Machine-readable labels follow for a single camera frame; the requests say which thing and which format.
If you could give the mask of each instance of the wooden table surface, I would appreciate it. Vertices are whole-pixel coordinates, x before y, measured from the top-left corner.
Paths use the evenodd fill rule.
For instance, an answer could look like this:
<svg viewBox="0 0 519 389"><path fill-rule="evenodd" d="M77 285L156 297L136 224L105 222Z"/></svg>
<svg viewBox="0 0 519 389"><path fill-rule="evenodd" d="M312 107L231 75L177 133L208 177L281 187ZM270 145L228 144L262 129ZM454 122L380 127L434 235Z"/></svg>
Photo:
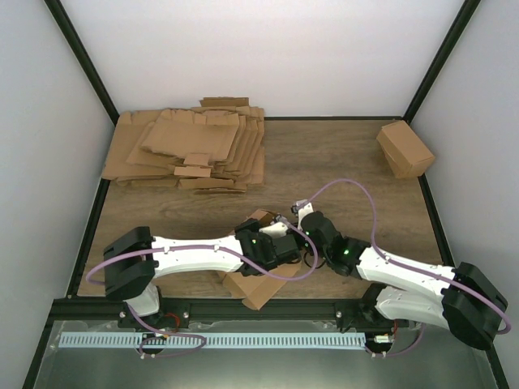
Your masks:
<svg viewBox="0 0 519 389"><path fill-rule="evenodd" d="M152 234L177 239L225 236L255 209L289 218L295 200L307 199L339 177L361 182L378 216L377 242L387 251L424 263L441 263L417 179L397 180L375 137L387 121L266 122L267 172L263 187L246 194L193 194L188 190L112 184L97 226L84 275L102 260L103 249L127 231L148 225ZM371 209L356 186L337 184L314 201L336 228L369 241ZM307 271L303 264L301 273ZM229 297L213 271L195 271L154 281L165 297ZM276 297L356 298L369 283L336 275L328 267L288 282ZM103 287L81 281L78 295L101 296Z"/></svg>

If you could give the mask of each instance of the black metal frame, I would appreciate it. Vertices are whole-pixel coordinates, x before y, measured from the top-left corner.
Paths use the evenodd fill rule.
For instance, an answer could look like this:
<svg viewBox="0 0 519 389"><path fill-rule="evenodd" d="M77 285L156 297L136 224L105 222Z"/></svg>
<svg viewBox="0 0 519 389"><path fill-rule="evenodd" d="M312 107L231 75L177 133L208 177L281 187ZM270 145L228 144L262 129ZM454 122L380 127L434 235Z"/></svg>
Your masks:
<svg viewBox="0 0 519 389"><path fill-rule="evenodd" d="M79 64L83 68L86 76L90 80L92 87L96 91L101 103L115 124L118 120L118 111L111 100L97 70L88 56L75 28L68 18L66 11L60 0L45 0L47 7L62 30L64 37L69 43L72 51L77 57ZM431 89L442 67L446 63L449 54L463 33L466 25L470 21L480 0L465 0L457 14L451 28L448 30L442 45L440 46L434 60L432 61L423 81L416 91L409 108L403 117L279 117L266 118L266 120L381 120L381 119L404 119L412 122L421 104L425 100L427 93ZM442 261L449 266L453 266L453 257L448 248L447 239L443 231L440 217L432 198L431 190L425 175L418 179L422 189L423 198L427 206L427 211L431 219L432 228L436 242L440 249ZM101 215L101 210L108 192L109 182L101 180L97 190L96 198L88 218L87 228L84 239L81 242L78 258L75 263L74 272L67 290L67 298L55 300L50 312L45 328L42 332L40 343L37 346L32 364L25 380L24 388L32 388L36 382L37 373L41 364L41 358L45 352L45 347L49 339L50 331L56 320L117 320L119 312L122 310L122 303L107 301L103 297L78 297L77 291L83 276L85 264L92 245L92 240L96 232L97 224ZM337 310L355 312L359 310L359 300L338 300L338 299L312 299L312 300L271 300L262 310L253 311L247 309L240 301L229 299L173 299L166 298L164 302L167 306L182 307L187 310L191 320L199 321L219 321L230 319L310 319L310 320L336 320ZM492 348L487 352L488 360L491 364L495 380L499 388L508 388L503 369L495 350Z"/></svg>

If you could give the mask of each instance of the white wall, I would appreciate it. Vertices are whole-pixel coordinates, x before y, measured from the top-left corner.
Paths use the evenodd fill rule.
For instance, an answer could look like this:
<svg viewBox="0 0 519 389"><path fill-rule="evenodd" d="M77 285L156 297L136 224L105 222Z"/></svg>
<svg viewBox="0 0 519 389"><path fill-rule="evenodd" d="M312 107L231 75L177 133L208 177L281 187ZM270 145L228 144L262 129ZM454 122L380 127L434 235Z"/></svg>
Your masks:
<svg viewBox="0 0 519 389"><path fill-rule="evenodd" d="M413 121L437 155L427 172L457 262L508 298L515 330L495 347L519 387L519 2L481 2Z"/></svg>
<svg viewBox="0 0 519 389"><path fill-rule="evenodd" d="M63 0L115 105L403 115L462 0Z"/></svg>
<svg viewBox="0 0 519 389"><path fill-rule="evenodd" d="M0 387L22 387L64 297L111 122L44 2L0 12Z"/></svg>

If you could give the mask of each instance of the stack of flattened cardboard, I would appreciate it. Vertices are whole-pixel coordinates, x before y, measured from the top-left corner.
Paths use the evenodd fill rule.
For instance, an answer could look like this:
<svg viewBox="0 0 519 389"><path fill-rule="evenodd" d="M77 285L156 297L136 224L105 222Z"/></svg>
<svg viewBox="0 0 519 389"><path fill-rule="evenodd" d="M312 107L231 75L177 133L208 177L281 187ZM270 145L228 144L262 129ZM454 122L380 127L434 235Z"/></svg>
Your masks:
<svg viewBox="0 0 519 389"><path fill-rule="evenodd" d="M243 193L264 184L264 110L246 97L205 97L201 107L125 112L103 178L125 185Z"/></svg>

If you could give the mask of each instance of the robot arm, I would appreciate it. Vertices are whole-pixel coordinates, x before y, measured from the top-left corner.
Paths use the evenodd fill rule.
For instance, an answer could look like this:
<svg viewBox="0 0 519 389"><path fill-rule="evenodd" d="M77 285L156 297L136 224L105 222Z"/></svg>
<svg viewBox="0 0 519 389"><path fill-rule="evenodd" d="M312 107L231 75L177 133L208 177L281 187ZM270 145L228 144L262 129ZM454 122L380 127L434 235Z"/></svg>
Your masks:
<svg viewBox="0 0 519 389"><path fill-rule="evenodd" d="M320 256L337 274L369 280L373 284L363 302L370 316L406 319L449 329L471 347L488 349L500 324L500 316L444 280L398 267L381 258L369 242L343 237L330 219L315 212L305 200L293 213L298 229L315 244ZM223 249L243 255L266 271L298 259L305 240L292 233L285 222L262 226L248 220L235 229L234 236L212 240L180 241L153 237L148 227L138 227L105 249L105 260L142 249L156 249L145 258L132 258L105 268L105 291L109 300L124 301L140 317L151 317L161 308L161 296L153 278L181 271L238 271L258 275L253 267ZM491 282L474 266L459 268L429 265L388 254L399 263L422 268L449 280L462 282L494 302L503 311L507 302Z"/></svg>

